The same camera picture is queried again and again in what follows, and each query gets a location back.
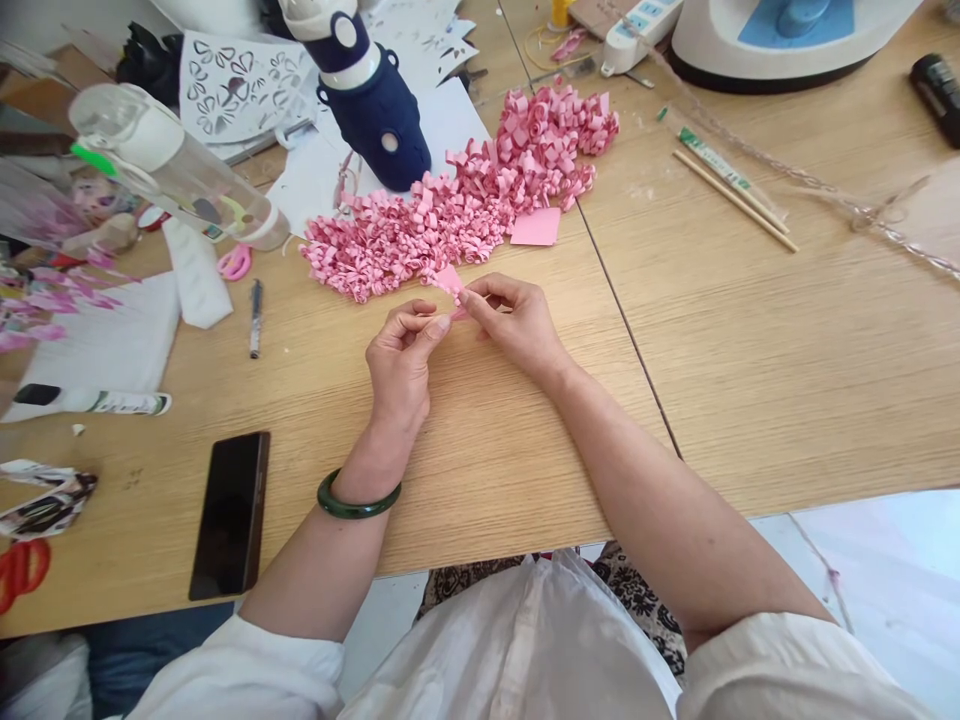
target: pink paper square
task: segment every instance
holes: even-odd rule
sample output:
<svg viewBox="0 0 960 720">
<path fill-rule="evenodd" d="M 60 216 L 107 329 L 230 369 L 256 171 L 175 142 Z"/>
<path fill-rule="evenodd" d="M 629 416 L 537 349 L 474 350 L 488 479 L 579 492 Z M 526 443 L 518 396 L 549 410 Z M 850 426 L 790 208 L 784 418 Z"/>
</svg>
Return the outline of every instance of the pink paper square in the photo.
<svg viewBox="0 0 960 720">
<path fill-rule="evenodd" d="M 439 285 L 441 285 L 444 292 L 448 292 L 451 295 L 459 293 L 463 290 L 463 280 L 460 279 L 460 276 L 457 275 L 456 269 L 453 265 L 447 265 L 443 270 L 437 273 L 436 280 Z"/>
<path fill-rule="evenodd" d="M 540 208 L 513 224 L 511 245 L 555 245 L 560 232 L 560 208 Z"/>
</svg>

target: steam iron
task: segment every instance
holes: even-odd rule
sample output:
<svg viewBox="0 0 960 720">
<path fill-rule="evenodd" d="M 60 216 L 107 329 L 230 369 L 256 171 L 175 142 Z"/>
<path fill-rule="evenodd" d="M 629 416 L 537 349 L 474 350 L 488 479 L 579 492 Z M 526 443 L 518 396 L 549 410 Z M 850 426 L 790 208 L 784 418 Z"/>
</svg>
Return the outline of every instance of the steam iron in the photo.
<svg viewBox="0 0 960 720">
<path fill-rule="evenodd" d="M 685 0 L 669 53 L 677 74 L 718 92 L 818 87 L 880 50 L 922 0 Z"/>
</svg>

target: green jade bangle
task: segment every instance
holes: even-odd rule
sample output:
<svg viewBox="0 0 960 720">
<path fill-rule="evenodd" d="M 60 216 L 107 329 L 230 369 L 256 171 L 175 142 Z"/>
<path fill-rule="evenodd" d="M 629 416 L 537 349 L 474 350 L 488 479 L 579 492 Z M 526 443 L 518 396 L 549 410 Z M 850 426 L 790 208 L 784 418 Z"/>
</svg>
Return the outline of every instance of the green jade bangle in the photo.
<svg viewBox="0 0 960 720">
<path fill-rule="evenodd" d="M 369 505 L 350 505 L 345 502 L 340 502 L 333 496 L 333 493 L 330 492 L 330 488 L 333 485 L 333 481 L 337 479 L 337 475 L 340 474 L 341 469 L 342 468 L 337 468 L 327 475 L 323 479 L 323 482 L 320 483 L 320 487 L 317 488 L 317 502 L 320 503 L 320 507 L 322 507 L 328 515 L 332 515 L 340 520 L 364 520 L 386 512 L 397 501 L 397 498 L 400 497 L 400 483 L 397 483 L 397 487 L 392 493 L 387 495 L 383 500 L 378 500 L 375 503 L 370 503 Z"/>
</svg>

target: patterned fabric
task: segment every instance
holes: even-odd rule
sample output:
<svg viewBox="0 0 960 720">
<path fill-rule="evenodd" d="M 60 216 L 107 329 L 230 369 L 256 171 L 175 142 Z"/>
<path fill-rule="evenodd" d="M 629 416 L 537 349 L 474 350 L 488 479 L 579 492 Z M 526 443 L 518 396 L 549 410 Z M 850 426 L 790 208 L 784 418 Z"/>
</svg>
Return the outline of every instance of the patterned fabric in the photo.
<svg viewBox="0 0 960 720">
<path fill-rule="evenodd" d="M 657 647 L 670 672 L 683 687 L 687 648 L 683 644 L 680 626 L 643 576 L 627 560 L 620 543 L 611 540 L 603 547 L 603 552 L 593 564 L 593 571 L 623 603 L 630 617 Z"/>
<path fill-rule="evenodd" d="M 435 608 L 490 575 L 514 567 L 523 562 L 523 555 L 487 560 L 469 565 L 452 565 L 431 570 L 423 589 L 423 602 L 414 622 Z M 600 557 L 593 563 L 593 570 L 614 595 L 623 603 L 644 634 L 660 651 L 667 666 L 683 687 L 683 673 L 687 650 L 680 634 L 680 626 L 667 607 L 660 602 L 650 586 L 627 560 L 620 543 L 608 542 Z"/>
</svg>

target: smartphone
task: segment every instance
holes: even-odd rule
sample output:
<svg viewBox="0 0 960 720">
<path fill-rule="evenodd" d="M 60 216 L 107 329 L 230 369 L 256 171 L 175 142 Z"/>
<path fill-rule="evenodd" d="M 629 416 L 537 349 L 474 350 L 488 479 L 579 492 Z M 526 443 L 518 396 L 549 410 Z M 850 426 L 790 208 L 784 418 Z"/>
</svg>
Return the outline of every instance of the smartphone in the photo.
<svg viewBox="0 0 960 720">
<path fill-rule="evenodd" d="M 239 595 L 257 582 L 269 450 L 268 432 L 214 444 L 190 579 L 191 600 Z"/>
</svg>

